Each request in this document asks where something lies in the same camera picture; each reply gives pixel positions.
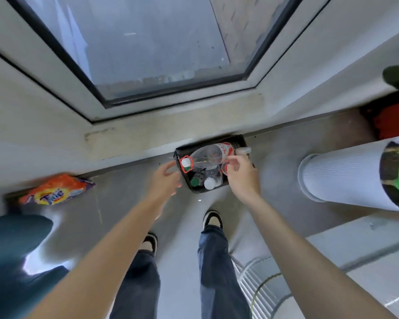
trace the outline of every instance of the teal fabric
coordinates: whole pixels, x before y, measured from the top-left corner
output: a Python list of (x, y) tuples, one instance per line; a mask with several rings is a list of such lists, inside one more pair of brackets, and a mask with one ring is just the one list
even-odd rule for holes
[(68, 273), (64, 267), (30, 276), (25, 257), (46, 238), (52, 221), (39, 215), (0, 217), (0, 319), (20, 319)]

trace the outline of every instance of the jeans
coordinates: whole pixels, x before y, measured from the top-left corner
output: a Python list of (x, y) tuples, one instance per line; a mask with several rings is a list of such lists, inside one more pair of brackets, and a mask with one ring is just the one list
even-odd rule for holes
[[(202, 319), (250, 319), (223, 231), (207, 225), (199, 238)], [(139, 251), (118, 290), (110, 319), (155, 319), (160, 276), (152, 252)]]

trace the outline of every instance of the window frame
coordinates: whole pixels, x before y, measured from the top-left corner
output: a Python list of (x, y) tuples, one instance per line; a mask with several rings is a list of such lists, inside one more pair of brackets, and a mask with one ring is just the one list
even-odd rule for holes
[[(210, 80), (205, 85), (192, 84), (187, 86), (190, 89), (172, 89), (172, 93), (153, 93), (147, 98), (105, 100), (51, 32), (42, 23), (33, 22), (35, 16), (27, 18), (28, 13), (16, 0), (0, 0), (0, 54), (87, 120), (98, 122), (255, 88), (329, 0), (289, 0), (288, 4), (291, 2), (294, 6), (282, 11), (286, 13), (278, 18), (276, 29), (271, 30), (244, 74)], [(59, 74), (53, 76), (51, 69)]]

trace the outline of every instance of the white cylindrical pot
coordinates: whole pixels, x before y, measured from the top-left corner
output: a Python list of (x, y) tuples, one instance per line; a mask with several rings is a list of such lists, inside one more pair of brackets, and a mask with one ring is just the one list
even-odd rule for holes
[(399, 211), (384, 191), (379, 172), (381, 155), (392, 141), (399, 144), (399, 136), (307, 156), (298, 170), (303, 193), (319, 202)]

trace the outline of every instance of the window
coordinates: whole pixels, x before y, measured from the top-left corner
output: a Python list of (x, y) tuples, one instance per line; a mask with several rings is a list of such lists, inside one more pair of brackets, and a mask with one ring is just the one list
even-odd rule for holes
[(8, 1), (109, 108), (246, 80), (302, 0)]

